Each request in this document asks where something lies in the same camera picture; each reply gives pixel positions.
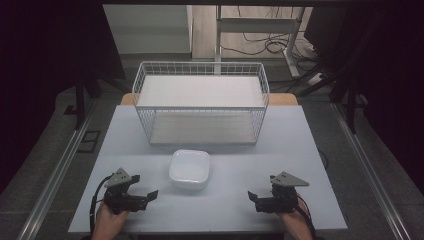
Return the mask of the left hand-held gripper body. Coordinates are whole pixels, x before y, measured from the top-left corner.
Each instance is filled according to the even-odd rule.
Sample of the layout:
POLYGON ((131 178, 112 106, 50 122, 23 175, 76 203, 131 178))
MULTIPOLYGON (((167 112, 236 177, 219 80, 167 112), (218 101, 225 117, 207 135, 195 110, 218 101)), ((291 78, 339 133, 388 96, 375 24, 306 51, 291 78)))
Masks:
POLYGON ((113 211, 119 214, 122 211, 137 212, 147 207, 146 197, 130 195, 128 193, 131 177, 123 168, 119 168, 106 181, 106 192, 103 202, 113 211))

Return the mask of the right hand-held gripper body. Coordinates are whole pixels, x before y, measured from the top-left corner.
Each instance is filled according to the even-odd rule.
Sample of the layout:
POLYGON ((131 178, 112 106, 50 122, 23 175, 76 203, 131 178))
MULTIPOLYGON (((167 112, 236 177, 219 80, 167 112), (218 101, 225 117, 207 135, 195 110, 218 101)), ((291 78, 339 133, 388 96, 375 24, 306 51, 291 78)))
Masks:
POLYGON ((271 197, 259 198, 255 203, 257 212, 290 213, 298 205, 297 186, 308 186, 309 183, 285 171, 270 176, 270 183, 277 185, 271 197))

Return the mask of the person's left hand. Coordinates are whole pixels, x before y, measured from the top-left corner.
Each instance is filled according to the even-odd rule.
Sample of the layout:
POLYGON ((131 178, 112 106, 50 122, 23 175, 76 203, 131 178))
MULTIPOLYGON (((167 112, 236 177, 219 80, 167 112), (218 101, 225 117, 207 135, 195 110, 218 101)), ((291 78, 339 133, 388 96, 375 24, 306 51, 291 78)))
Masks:
POLYGON ((113 211, 102 202, 97 210, 95 228, 103 231, 119 232, 124 226, 128 216, 128 211, 114 214, 113 211))

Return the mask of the person's right hand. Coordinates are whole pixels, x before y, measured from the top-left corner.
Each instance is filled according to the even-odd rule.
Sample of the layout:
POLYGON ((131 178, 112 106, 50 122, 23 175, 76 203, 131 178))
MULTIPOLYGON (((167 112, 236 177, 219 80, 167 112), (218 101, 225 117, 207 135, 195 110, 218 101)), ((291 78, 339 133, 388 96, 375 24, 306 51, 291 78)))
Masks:
POLYGON ((298 210, 293 210, 291 213, 277 213, 277 216, 285 232, 292 234, 309 234, 306 220, 298 210))

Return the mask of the white square bowl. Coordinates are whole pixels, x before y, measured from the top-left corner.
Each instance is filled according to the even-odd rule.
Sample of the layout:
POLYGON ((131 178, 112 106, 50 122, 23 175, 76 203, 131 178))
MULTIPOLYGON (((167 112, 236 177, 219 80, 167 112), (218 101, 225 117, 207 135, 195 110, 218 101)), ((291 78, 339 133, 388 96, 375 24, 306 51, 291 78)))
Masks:
POLYGON ((180 189, 203 189, 209 179, 210 162, 210 155, 205 151, 177 150, 171 159, 169 179, 180 189))

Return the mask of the wooden table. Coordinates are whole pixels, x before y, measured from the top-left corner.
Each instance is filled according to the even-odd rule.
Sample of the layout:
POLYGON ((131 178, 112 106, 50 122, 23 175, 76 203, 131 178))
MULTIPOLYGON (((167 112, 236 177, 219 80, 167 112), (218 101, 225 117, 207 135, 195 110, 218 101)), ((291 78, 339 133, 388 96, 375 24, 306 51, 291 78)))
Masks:
MULTIPOLYGON (((126 93, 121 99, 121 105, 132 105, 132 94, 126 93)), ((297 98, 291 93, 271 93, 269 97, 270 106, 296 106, 298 104, 297 98)))

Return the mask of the black metal stand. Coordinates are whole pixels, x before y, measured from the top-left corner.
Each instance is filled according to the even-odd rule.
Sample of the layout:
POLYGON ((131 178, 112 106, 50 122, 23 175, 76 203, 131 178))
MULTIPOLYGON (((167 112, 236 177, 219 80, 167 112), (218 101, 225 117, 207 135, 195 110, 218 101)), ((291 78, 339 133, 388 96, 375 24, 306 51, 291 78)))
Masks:
POLYGON ((119 83, 116 79, 95 69, 86 70, 81 75, 77 76, 75 82, 76 130, 82 126, 84 120, 86 119, 84 91, 87 91, 91 98, 100 98, 102 95, 102 90, 98 83, 99 80, 103 80, 107 84, 122 91, 123 93, 128 93, 130 91, 128 87, 119 83))
POLYGON ((358 84, 357 79, 352 77, 340 77, 332 91, 330 92, 329 99, 331 102, 341 102, 344 96, 347 96, 345 103, 346 108, 346 124, 352 134, 356 133, 355 129, 355 111, 358 107, 364 107, 364 104, 357 103, 358 84))

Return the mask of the white power strip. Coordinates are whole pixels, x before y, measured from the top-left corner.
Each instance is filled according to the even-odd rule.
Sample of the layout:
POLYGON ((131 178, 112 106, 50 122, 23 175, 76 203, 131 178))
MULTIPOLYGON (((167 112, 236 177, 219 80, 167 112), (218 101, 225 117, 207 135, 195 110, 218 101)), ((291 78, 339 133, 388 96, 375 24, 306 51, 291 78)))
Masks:
POLYGON ((322 73, 317 73, 315 76, 313 76, 308 82, 308 85, 314 85, 318 82, 320 82, 324 78, 324 75, 322 73))

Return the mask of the dark curtain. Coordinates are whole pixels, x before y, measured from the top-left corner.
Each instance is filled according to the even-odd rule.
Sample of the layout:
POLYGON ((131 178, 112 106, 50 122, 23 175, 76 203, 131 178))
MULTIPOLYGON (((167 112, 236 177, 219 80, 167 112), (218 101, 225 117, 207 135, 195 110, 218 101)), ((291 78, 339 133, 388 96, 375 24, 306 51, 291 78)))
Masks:
POLYGON ((370 125, 424 192, 424 0, 388 0, 352 75, 370 125))
POLYGON ((38 141, 57 95, 125 73, 102 0, 0 0, 0 193, 38 141))

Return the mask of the black floor socket frame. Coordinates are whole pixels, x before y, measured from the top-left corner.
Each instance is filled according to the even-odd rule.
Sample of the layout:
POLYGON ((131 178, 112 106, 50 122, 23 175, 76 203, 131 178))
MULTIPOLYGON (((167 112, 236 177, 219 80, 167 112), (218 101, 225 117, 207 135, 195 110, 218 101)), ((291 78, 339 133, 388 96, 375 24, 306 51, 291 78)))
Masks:
POLYGON ((99 138, 100 138, 101 131, 100 130, 87 130, 83 138, 77 148, 78 153, 93 153, 99 138))

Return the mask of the aluminium floor rail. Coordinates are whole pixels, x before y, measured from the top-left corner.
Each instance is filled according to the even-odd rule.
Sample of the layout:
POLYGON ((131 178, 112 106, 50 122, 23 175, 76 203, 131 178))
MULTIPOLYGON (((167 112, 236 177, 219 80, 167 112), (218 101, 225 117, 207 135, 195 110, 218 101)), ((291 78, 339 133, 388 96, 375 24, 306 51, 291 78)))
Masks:
POLYGON ((347 117, 343 107, 338 103, 331 103, 331 107, 394 237, 396 240, 412 240, 399 211, 384 188, 362 144, 346 123, 347 117))
POLYGON ((48 210, 53 203, 59 187, 64 180, 69 166, 72 163, 72 159, 75 156, 78 146, 81 143, 83 136, 92 120, 92 116, 97 105, 97 100, 93 100, 88 104, 86 118, 82 121, 80 127, 73 132, 73 135, 67 144, 65 151, 54 167, 47 183, 40 193, 39 198, 37 199, 16 240, 35 239, 48 213, 48 210))

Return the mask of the white metal desk frame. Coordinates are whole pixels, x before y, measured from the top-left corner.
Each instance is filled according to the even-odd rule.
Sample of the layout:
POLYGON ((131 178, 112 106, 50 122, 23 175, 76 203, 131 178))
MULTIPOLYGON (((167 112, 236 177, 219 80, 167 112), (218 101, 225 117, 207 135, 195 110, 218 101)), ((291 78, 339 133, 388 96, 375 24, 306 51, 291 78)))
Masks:
POLYGON ((216 7, 216 46, 214 60, 221 61, 222 33, 278 33, 289 34, 288 44, 283 55, 293 78, 299 78, 300 73, 293 58, 293 48, 302 24, 306 8, 301 7, 295 18, 261 19, 261 18, 223 18, 222 7, 216 7))

